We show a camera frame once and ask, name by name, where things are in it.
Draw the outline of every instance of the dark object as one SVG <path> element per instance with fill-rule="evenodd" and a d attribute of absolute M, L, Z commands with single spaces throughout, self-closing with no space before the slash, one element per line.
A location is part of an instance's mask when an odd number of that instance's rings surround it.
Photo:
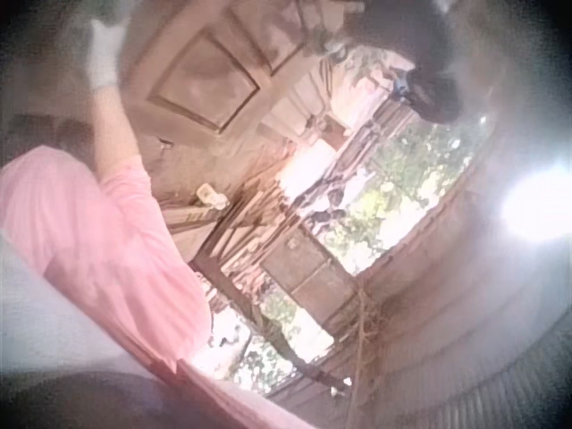
<path fill-rule="evenodd" d="M 175 389 L 132 374 L 70 375 L 36 385 L 2 405 L 6 427 L 13 429 L 229 427 Z"/>
<path fill-rule="evenodd" d="M 372 0 L 350 13 L 344 29 L 355 43 L 389 49 L 426 72 L 442 72 L 453 56 L 449 25 L 430 0 Z"/>
<path fill-rule="evenodd" d="M 408 74 L 412 90 L 405 98 L 422 119 L 458 119 L 462 103 L 457 83 L 446 74 L 454 54 L 452 34 L 434 2 L 373 0 L 365 13 L 347 15 L 344 29 L 355 43 L 391 50 L 415 64 Z"/>
<path fill-rule="evenodd" d="M 48 115 L 17 114 L 10 120 L 8 132 L 3 137 L 0 165 L 4 166 L 41 145 L 55 145 L 54 118 Z"/>
<path fill-rule="evenodd" d="M 407 74 L 410 91 L 404 96 L 422 119 L 433 123 L 455 122 L 462 103 L 455 80 L 415 68 Z"/>
<path fill-rule="evenodd" d="M 95 171 L 93 129 L 85 122 L 66 119 L 57 129 L 55 143 L 61 149 Z"/>

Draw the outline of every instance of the branch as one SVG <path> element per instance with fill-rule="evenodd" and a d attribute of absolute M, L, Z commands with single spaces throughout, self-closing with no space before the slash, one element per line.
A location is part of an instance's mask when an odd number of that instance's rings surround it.
<path fill-rule="evenodd" d="M 366 333 L 364 331 L 364 324 L 366 320 L 366 298 L 364 297 L 364 290 L 360 287 L 357 290 L 359 297 L 359 319 L 357 321 L 357 355 L 356 355 L 356 372 L 351 384 L 351 399 L 349 400 L 348 417 L 346 420 L 346 429 L 353 429 L 356 421 L 356 411 L 358 408 L 358 392 L 359 382 L 361 378 L 361 366 L 364 354 L 364 342 L 366 340 Z"/>

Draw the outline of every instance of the wooden door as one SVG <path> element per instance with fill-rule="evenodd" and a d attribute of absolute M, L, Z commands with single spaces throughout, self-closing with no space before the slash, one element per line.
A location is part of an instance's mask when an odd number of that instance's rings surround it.
<path fill-rule="evenodd" d="M 138 132 L 224 147 L 228 155 L 318 64 L 305 49 L 303 22 L 312 20 L 296 0 L 196 0 L 154 20 L 164 9 L 155 4 L 156 13 L 133 17 L 128 42 L 139 54 L 124 65 L 124 96 Z"/>

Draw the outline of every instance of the wooden beam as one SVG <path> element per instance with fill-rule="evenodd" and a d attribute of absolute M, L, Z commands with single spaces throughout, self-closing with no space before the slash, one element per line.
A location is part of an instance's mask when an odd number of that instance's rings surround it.
<path fill-rule="evenodd" d="M 288 343 L 288 340 L 286 340 L 282 327 L 262 314 L 260 308 L 254 306 L 250 299 L 234 286 L 232 280 L 223 273 L 214 258 L 201 250 L 191 264 L 226 298 L 230 299 L 234 307 L 247 319 L 249 324 L 266 341 L 270 342 L 283 358 L 289 360 L 301 374 L 315 382 L 334 387 L 338 391 L 344 392 L 348 389 L 348 386 L 339 378 L 326 373 L 318 366 L 306 363 L 304 359 L 298 356 Z"/>

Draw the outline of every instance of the wooden board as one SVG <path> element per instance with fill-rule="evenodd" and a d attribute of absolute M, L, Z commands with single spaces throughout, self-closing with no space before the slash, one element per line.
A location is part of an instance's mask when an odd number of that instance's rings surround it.
<path fill-rule="evenodd" d="M 173 234 L 172 239 L 185 262 L 188 263 L 195 257 L 215 226 L 216 222 L 213 222 L 200 228 Z"/>
<path fill-rule="evenodd" d="M 353 280 L 302 227 L 260 265 L 328 333 L 341 334 L 340 326 L 352 317 L 341 310 L 355 295 Z"/>

